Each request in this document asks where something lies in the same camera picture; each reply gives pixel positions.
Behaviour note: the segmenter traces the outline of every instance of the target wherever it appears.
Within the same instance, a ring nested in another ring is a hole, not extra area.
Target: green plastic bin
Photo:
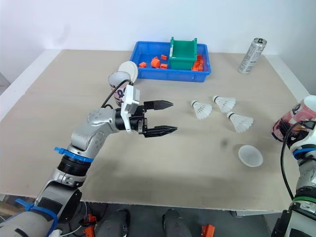
[[[191,70],[197,60],[197,38],[192,41],[171,38],[169,64],[171,69]]]

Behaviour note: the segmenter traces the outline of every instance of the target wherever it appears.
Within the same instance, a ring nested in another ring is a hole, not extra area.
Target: black cable
[[[78,215],[78,214],[82,211],[83,202],[81,201],[80,203],[81,203],[80,210],[79,210],[79,212],[78,212],[76,215]],[[69,226],[69,232],[74,231],[74,230],[72,229],[72,227],[71,227],[71,220],[68,222],[68,226]],[[77,235],[77,234],[75,234],[75,233],[72,233],[72,235],[74,235],[74,236],[76,236],[76,237],[83,237],[83,236],[85,236],[85,233],[83,233],[82,235]]]
[[[89,207],[91,214],[94,215],[93,211],[92,211],[92,208],[91,208],[91,206],[90,206],[90,204],[88,202],[87,202],[87,206]]]
[[[99,221],[101,221],[103,219],[103,217],[105,216],[105,213],[107,212],[108,206],[109,205],[107,204],[107,206],[104,208],[103,214],[102,214],[102,216],[100,216],[100,220]]]
[[[92,208],[91,208],[91,206],[89,205],[89,203],[87,203],[87,206],[89,207],[89,209],[90,209],[90,211],[91,211],[91,214],[92,215],[95,215],[95,214],[93,214],[93,211],[92,211]],[[103,211],[103,213],[102,213],[102,215],[98,218],[98,222],[99,221],[101,221],[102,220],[102,218],[105,216],[105,213],[106,213],[106,211],[107,211],[107,209],[108,209],[108,204],[106,204],[106,207],[104,208],[104,211]]]
[[[286,176],[285,176],[285,172],[284,172],[284,150],[285,150],[286,142],[287,142],[287,140],[288,140],[288,138],[289,138],[289,136],[290,136],[290,134],[291,134],[293,128],[295,128],[295,127],[296,127],[297,125],[299,125],[299,124],[302,124],[302,121],[299,121],[299,122],[293,124],[293,125],[288,129],[288,131],[286,132],[286,135],[285,135],[285,137],[284,137],[284,139],[283,139],[283,145],[282,145],[281,157],[280,157],[280,164],[281,164],[282,177],[283,177],[283,180],[284,180],[286,189],[287,189],[288,193],[290,194],[290,197],[291,197],[292,200],[294,199],[294,196],[293,196],[293,193],[292,193],[292,191],[291,191],[291,189],[290,189],[290,186],[289,186],[289,184],[288,184],[288,182],[287,182],[287,179],[286,179]]]
[[[109,96],[105,99],[105,101],[103,102],[101,108],[104,108],[105,105],[107,104],[108,100],[110,99],[110,97],[117,91],[117,89],[119,89],[125,82],[129,82],[130,85],[133,85],[133,82],[130,79],[126,79],[124,81],[122,81],[120,84],[117,85],[117,87],[115,87],[114,90],[112,90],[112,92],[109,94]]]
[[[113,109],[112,105],[110,105],[110,104],[107,104],[104,106],[104,108],[106,108],[106,107],[110,107],[111,109]]]

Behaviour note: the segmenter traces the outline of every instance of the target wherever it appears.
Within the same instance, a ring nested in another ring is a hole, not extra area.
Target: red object
[[[94,215],[88,214],[87,219],[85,220],[84,223],[90,224],[89,227],[83,229],[83,232],[85,233],[85,237],[95,237],[94,226],[97,223],[97,218]]]
[[[162,64],[160,65],[160,68],[161,68],[161,69],[167,69],[167,68],[168,68],[168,64],[162,63]]]
[[[202,237],[213,237],[215,232],[215,227],[208,224],[206,226],[202,226]]]
[[[201,54],[197,55],[197,60],[194,62],[193,67],[191,68],[192,71],[203,71],[203,63],[204,60]]]
[[[193,67],[191,68],[192,71],[198,71],[198,61],[195,61]]]
[[[140,64],[138,64],[138,66],[139,66],[140,68],[145,68],[145,67],[147,66],[147,63],[141,62]]]
[[[151,66],[154,68],[159,68],[160,60],[158,59],[158,57],[152,59]]]
[[[167,57],[166,55],[162,55],[162,56],[161,56],[161,59],[162,59],[162,60],[167,60],[168,57]]]

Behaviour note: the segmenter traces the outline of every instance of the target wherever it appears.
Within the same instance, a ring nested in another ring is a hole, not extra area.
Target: blue plastic tray
[[[158,80],[180,80],[204,82],[207,75],[211,73],[211,65],[208,59],[206,44],[197,44],[197,53],[202,55],[204,60],[203,71],[188,71],[174,69],[157,69],[153,68],[150,63],[154,57],[158,57],[161,63],[169,66],[169,61],[161,60],[160,56],[166,55],[169,59],[170,43],[169,42],[150,42],[138,41],[130,58],[131,61],[138,64],[146,62],[146,68],[138,68],[138,78],[158,79]]]

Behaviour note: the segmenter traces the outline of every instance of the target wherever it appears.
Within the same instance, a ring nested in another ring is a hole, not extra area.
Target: white bowl
[[[261,152],[253,146],[242,146],[238,151],[239,159],[249,167],[258,167],[263,163]]]

